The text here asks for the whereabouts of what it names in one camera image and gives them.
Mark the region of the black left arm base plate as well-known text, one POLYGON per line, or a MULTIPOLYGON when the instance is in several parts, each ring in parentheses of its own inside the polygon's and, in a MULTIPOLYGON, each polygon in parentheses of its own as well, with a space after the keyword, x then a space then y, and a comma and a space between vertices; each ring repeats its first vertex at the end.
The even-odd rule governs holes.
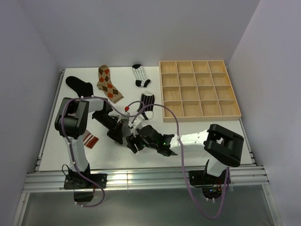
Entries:
POLYGON ((63 188, 65 190, 73 190, 73 189, 79 190, 79 189, 92 189, 92 188, 98 189, 98 186, 93 184, 91 181, 98 184, 101 188, 106 187, 107 174, 104 173, 90 174, 87 175, 87 178, 88 180, 79 175, 75 175, 74 177, 67 175, 65 177, 63 188))

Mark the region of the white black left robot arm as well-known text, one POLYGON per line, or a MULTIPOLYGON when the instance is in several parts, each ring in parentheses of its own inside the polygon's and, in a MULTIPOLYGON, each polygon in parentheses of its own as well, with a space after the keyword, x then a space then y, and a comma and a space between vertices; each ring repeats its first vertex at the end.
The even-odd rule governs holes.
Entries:
POLYGON ((57 116, 55 129, 64 138, 70 159, 70 171, 77 173, 75 183, 86 188, 90 186, 92 177, 84 149, 84 133, 87 129, 88 114, 108 129, 107 136, 123 144, 122 123, 117 117, 110 116, 113 111, 108 99, 103 97, 63 98, 57 116))

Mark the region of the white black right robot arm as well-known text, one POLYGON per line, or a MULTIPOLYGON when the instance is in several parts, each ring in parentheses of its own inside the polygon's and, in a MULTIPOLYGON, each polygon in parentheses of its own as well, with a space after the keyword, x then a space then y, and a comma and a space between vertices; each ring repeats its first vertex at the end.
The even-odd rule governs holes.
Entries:
POLYGON ((240 166, 244 138, 219 124, 211 124, 209 129, 202 132, 180 136, 160 134, 151 125, 147 125, 133 130, 126 141, 133 153, 150 148, 162 156, 170 157, 184 151, 206 151, 213 159, 206 162, 204 180, 212 184, 227 167, 240 166))

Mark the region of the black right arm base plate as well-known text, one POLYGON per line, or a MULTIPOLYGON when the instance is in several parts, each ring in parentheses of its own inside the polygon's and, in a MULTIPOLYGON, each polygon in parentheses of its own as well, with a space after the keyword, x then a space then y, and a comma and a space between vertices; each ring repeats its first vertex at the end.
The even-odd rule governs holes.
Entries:
POLYGON ((226 170, 219 177, 205 174, 204 170, 189 171, 189 182, 193 187, 215 186, 223 184, 226 178, 226 170))

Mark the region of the grey sock with black stripes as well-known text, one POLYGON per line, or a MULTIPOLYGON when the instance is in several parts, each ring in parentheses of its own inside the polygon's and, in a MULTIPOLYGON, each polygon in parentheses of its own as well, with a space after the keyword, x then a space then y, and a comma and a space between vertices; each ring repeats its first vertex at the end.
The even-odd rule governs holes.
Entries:
POLYGON ((131 135, 131 130, 128 126, 128 121, 124 121, 122 125, 122 140, 126 142, 126 138, 131 135))

